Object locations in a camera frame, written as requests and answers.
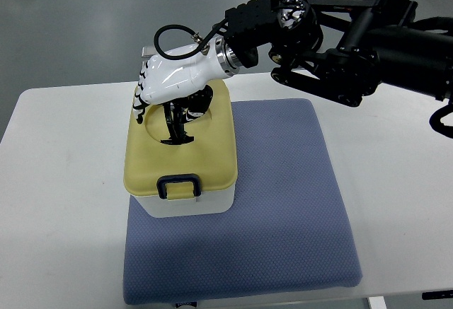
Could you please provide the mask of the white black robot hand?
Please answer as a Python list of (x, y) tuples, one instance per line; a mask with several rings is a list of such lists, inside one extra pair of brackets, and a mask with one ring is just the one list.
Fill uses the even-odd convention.
[(153, 55), (142, 64), (134, 92), (132, 114), (140, 124), (150, 105), (160, 105), (202, 90), (209, 81), (239, 72), (242, 63), (222, 36), (208, 42), (206, 54), (170, 60)]

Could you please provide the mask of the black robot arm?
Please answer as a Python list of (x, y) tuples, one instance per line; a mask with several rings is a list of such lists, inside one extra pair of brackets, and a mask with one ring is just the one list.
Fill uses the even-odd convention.
[(270, 44), (278, 83), (357, 107), (387, 83), (441, 100), (429, 123), (446, 137), (452, 113), (452, 19), (415, 19), (411, 0), (251, 0), (212, 27), (232, 67)]

